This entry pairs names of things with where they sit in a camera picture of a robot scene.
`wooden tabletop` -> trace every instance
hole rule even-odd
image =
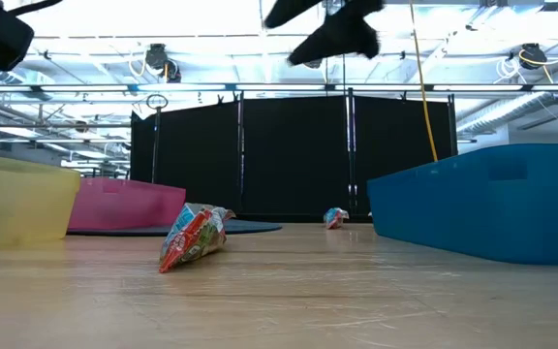
[[[558,348],[558,268],[287,225],[159,274],[162,241],[0,250],[0,349]]]

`crumpled chip bag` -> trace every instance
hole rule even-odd
[[[235,217],[222,207],[187,204],[178,215],[161,249],[159,272],[214,252],[225,244],[223,223]]]
[[[341,228],[344,224],[344,219],[350,218],[348,216],[348,212],[336,207],[331,208],[329,211],[325,213],[325,223],[327,229],[337,229]]]

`plastic bin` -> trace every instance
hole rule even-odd
[[[370,180],[368,195],[380,236],[558,265],[558,144],[481,149]]]
[[[64,237],[79,181],[74,171],[0,158],[0,247]]]
[[[184,206],[186,190],[112,178],[84,178],[70,230],[165,227]]]

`yellow plastic bin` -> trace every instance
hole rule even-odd
[[[0,158],[0,247],[66,236],[80,175]]]

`black partition panel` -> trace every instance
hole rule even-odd
[[[243,212],[320,217],[349,204],[346,99],[244,101]]]
[[[439,159],[454,154],[450,109],[429,102],[428,113]],[[433,162],[421,101],[355,97],[356,214],[370,211],[367,180]]]
[[[133,157],[149,160],[132,159],[132,179],[151,181],[154,138],[143,142],[135,133],[153,130],[154,122],[134,124]],[[185,188],[190,203],[239,211],[238,103],[162,112],[160,125],[157,184]]]

